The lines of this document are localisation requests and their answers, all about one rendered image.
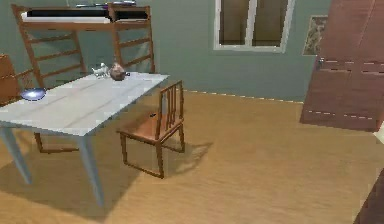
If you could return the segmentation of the pale grey dining table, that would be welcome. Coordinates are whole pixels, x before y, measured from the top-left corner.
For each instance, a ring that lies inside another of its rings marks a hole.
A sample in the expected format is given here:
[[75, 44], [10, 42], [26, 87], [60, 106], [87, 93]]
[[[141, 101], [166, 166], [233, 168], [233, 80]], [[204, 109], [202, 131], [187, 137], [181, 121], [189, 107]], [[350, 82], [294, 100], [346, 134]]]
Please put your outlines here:
[[5, 143], [24, 181], [31, 174], [16, 143], [14, 128], [41, 134], [69, 136], [80, 149], [96, 201], [104, 204], [90, 137], [110, 118], [166, 82], [161, 74], [132, 72], [122, 81], [88, 75], [50, 89], [39, 101], [19, 100], [0, 108], [0, 140]]

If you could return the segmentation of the framed speckled wall picture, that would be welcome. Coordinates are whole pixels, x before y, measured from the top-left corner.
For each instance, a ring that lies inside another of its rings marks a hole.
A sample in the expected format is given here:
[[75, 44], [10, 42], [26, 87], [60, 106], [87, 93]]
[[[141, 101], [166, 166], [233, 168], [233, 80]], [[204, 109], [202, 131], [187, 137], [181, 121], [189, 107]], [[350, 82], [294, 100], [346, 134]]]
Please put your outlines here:
[[303, 48], [303, 55], [317, 55], [320, 52], [322, 32], [325, 30], [327, 15], [312, 15], [309, 19], [309, 27]]

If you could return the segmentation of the dark brown furniture corner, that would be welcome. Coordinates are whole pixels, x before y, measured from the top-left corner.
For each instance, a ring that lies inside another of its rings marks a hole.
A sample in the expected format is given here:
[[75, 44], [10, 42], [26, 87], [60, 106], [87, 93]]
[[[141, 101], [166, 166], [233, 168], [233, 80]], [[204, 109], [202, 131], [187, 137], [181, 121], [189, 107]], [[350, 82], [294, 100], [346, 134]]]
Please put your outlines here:
[[384, 224], [384, 168], [378, 175], [353, 224]]

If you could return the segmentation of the brown round teapot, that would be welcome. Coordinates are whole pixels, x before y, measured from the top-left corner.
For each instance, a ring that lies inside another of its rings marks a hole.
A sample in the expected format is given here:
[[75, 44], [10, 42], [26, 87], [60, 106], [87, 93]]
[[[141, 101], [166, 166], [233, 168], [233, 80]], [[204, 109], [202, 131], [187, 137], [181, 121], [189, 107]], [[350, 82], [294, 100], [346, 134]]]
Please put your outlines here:
[[123, 81], [129, 73], [117, 62], [109, 70], [110, 77], [115, 81]]

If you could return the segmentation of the blue round plate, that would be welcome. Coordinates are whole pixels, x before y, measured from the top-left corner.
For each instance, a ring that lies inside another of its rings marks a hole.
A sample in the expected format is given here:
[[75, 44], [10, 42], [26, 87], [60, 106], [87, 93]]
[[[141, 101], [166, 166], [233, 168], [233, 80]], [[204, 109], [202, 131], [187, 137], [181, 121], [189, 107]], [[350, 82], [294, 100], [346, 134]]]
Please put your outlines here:
[[39, 101], [46, 95], [45, 88], [29, 88], [21, 92], [20, 96], [28, 101]]

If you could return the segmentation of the brown wooden slatted chair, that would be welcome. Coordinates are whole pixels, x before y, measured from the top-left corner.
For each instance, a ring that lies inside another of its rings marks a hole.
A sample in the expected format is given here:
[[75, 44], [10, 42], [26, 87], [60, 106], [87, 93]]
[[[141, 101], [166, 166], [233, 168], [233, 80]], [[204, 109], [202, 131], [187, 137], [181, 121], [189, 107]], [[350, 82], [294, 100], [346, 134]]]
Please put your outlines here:
[[[179, 80], [160, 90], [159, 107], [156, 112], [141, 116], [138, 121], [128, 123], [117, 129], [120, 137], [122, 161], [125, 165], [154, 177], [164, 178], [163, 149], [185, 152], [184, 135], [184, 92], [183, 81]], [[165, 145], [176, 132], [179, 133], [180, 148]], [[144, 169], [128, 161], [127, 140], [136, 140], [155, 147], [158, 172]]]

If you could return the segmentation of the reddish brown room door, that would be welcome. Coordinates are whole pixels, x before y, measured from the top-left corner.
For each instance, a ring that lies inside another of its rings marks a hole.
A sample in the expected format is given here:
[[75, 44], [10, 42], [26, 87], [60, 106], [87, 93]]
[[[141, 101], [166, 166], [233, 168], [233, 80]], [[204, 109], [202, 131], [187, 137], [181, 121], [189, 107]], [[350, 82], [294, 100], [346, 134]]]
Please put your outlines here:
[[[317, 60], [324, 58], [316, 70]], [[384, 122], [384, 0], [332, 0], [300, 122], [376, 132]]]

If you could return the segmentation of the white framed window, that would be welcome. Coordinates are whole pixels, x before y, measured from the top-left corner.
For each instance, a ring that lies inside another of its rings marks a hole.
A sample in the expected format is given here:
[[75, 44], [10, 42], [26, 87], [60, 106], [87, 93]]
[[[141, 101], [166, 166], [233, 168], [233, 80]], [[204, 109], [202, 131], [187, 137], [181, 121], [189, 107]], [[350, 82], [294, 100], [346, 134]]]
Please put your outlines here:
[[296, 0], [214, 0], [213, 49], [284, 53]]

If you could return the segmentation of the small white figurine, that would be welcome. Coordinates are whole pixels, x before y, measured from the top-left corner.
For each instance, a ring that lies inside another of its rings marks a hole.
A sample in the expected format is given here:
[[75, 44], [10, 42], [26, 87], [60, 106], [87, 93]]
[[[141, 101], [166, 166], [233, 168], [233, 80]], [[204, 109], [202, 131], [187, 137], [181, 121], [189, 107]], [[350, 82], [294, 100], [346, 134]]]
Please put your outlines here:
[[101, 63], [99, 68], [92, 69], [92, 71], [96, 77], [108, 77], [109, 76], [109, 68], [105, 63]]

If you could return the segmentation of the brown wooden ladder shelf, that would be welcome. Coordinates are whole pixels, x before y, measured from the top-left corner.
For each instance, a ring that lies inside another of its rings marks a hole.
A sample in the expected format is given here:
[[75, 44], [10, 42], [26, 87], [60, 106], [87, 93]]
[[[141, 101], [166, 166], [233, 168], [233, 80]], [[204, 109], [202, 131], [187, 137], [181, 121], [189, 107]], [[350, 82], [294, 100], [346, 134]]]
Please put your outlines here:
[[[123, 67], [150, 60], [150, 71], [155, 72], [154, 44], [152, 35], [152, 20], [150, 6], [137, 6], [126, 2], [107, 2], [93, 5], [77, 5], [76, 7], [27, 7], [12, 4], [11, 9], [18, 25], [27, 55], [32, 65], [33, 73], [38, 86], [44, 87], [44, 79], [74, 69], [86, 72], [85, 63], [82, 57], [78, 38], [79, 31], [108, 31], [112, 34], [114, 56], [117, 62]], [[144, 38], [120, 41], [119, 32], [122, 30], [147, 29], [148, 35]], [[30, 39], [28, 30], [58, 30], [68, 31], [68, 34], [61, 36]], [[53, 42], [72, 39], [75, 49], [66, 50], [61, 53], [37, 57], [34, 53], [33, 44], [41, 42]], [[121, 50], [126, 47], [133, 47], [139, 44], [149, 44], [149, 51], [145, 56], [123, 61]], [[50, 60], [61, 56], [78, 54], [80, 62], [67, 66], [57, 71], [42, 74], [39, 66], [40, 61]]]

